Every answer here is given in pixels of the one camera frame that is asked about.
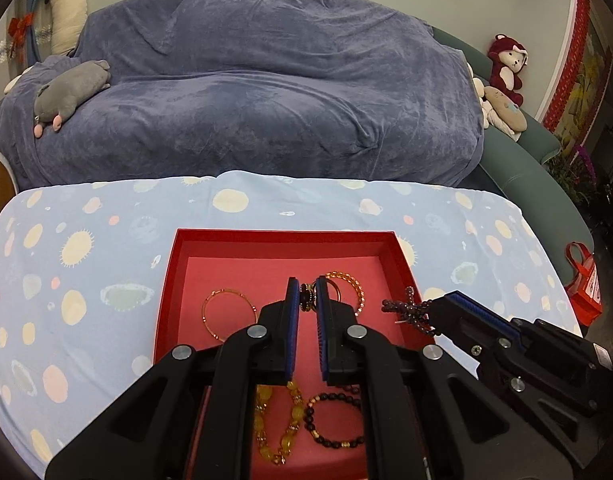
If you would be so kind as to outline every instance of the red tray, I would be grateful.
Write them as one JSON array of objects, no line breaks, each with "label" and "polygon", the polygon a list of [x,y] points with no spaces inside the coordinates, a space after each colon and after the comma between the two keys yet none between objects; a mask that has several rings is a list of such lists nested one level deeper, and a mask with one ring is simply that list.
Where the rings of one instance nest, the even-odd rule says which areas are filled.
[{"label": "red tray", "polygon": [[[282,300],[289,277],[311,283],[327,272],[347,272],[360,282],[365,307],[358,322],[383,333],[389,340],[411,349],[431,343],[406,324],[395,324],[395,314],[381,312],[384,299],[403,300],[404,288],[417,286],[394,233],[386,232],[287,232],[179,229],[173,242],[164,280],[155,335],[154,362],[178,344],[200,350],[218,344],[202,324],[202,303],[213,290],[232,288],[243,293],[258,311]],[[335,280],[342,301],[357,306],[352,286]],[[329,287],[331,298],[334,290]],[[420,302],[419,293],[416,301]],[[253,324],[253,312],[241,298],[216,296],[206,307],[206,321],[214,332],[227,337]],[[305,399],[320,392],[337,391],[321,381],[314,313],[301,313],[298,356],[294,381]],[[265,416],[267,439],[275,452],[290,420],[291,400],[284,388],[276,388]],[[362,433],[357,409],[341,402],[322,402],[315,415],[318,431],[332,440],[346,440]],[[264,461],[252,452],[251,478],[360,479],[366,478],[363,446],[326,449],[307,431],[294,440],[291,456],[283,466]]]}]

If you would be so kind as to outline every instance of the red ribbon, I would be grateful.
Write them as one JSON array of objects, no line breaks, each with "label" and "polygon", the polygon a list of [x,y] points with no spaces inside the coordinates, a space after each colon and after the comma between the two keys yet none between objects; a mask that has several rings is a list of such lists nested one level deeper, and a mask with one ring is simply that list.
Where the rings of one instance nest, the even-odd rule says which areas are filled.
[{"label": "red ribbon", "polygon": [[33,24],[33,13],[30,12],[24,16],[21,20],[18,18],[12,18],[9,23],[8,33],[11,37],[11,50],[9,51],[9,58],[13,58],[16,54],[18,60],[24,52],[24,39],[26,37],[26,30]]}]

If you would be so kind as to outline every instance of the gray plush toy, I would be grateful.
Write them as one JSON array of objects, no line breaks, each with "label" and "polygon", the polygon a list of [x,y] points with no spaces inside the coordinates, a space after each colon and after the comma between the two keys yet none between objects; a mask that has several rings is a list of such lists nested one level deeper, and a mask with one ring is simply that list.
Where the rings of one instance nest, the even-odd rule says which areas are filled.
[{"label": "gray plush toy", "polygon": [[109,88],[109,68],[104,60],[86,61],[40,88],[34,106],[36,138],[42,136],[44,126],[49,123],[53,123],[53,129],[58,132],[75,113],[75,108]]}]

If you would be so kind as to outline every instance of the white long plush toy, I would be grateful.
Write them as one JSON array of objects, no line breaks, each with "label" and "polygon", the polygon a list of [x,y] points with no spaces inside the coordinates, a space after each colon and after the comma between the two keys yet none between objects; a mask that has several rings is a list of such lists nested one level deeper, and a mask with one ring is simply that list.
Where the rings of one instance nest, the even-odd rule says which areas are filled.
[{"label": "white long plush toy", "polygon": [[67,54],[75,48],[84,23],[88,8],[86,0],[47,0],[51,2],[53,13],[53,33],[51,53]]}]

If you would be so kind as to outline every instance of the polka dot tablecloth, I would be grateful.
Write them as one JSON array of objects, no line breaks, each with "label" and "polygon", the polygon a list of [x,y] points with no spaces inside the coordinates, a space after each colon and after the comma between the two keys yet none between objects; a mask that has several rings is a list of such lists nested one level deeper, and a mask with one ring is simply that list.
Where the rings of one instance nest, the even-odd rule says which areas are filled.
[{"label": "polka dot tablecloth", "polygon": [[0,215],[0,426],[40,477],[152,365],[177,228],[395,231],[425,300],[459,289],[579,334],[520,210],[486,192],[241,171],[30,190]]}]

